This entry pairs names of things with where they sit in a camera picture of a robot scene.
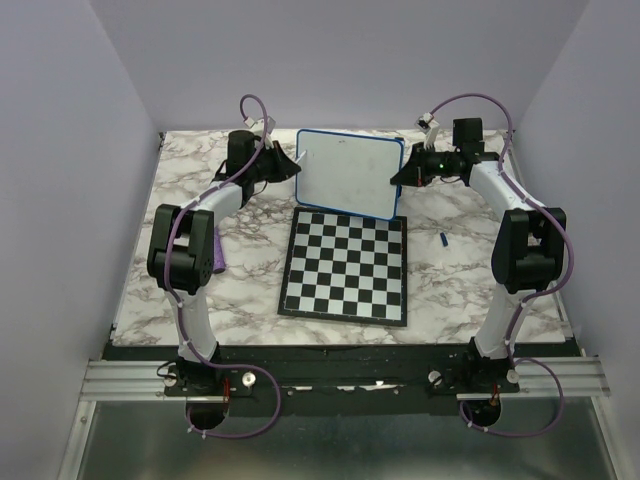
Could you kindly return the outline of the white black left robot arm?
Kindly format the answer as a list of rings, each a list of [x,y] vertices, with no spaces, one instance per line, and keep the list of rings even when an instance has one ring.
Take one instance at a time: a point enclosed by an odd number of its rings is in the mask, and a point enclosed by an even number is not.
[[[201,395],[228,387],[227,373],[263,374],[253,365],[224,365],[219,342],[210,325],[205,287],[213,275],[214,233],[221,220],[238,213],[255,195],[258,183],[284,182],[301,172],[270,132],[255,127],[228,135],[227,157],[209,187],[182,206],[157,207],[149,249],[147,273],[168,298],[178,332],[178,358],[157,370],[168,387],[182,381]]]

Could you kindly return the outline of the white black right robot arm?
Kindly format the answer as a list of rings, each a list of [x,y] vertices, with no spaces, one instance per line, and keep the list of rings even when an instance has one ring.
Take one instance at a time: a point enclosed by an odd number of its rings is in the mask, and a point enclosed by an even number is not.
[[[517,333],[532,300],[563,271],[566,214],[531,198],[507,173],[502,155],[486,150],[481,119],[455,120],[450,151],[435,147],[439,124],[432,114],[424,114],[416,124],[425,138],[412,145],[408,161],[391,184],[419,188],[436,178],[457,177],[501,220],[491,256],[493,299],[453,378],[457,388],[480,392],[515,379]]]

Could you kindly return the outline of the blue framed whiteboard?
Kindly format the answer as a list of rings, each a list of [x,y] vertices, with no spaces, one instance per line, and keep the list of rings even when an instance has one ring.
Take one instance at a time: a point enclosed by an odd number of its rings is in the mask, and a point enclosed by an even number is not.
[[[306,152],[295,177],[298,204],[392,220],[399,188],[390,179],[401,169],[402,139],[313,129],[296,135],[296,156]]]

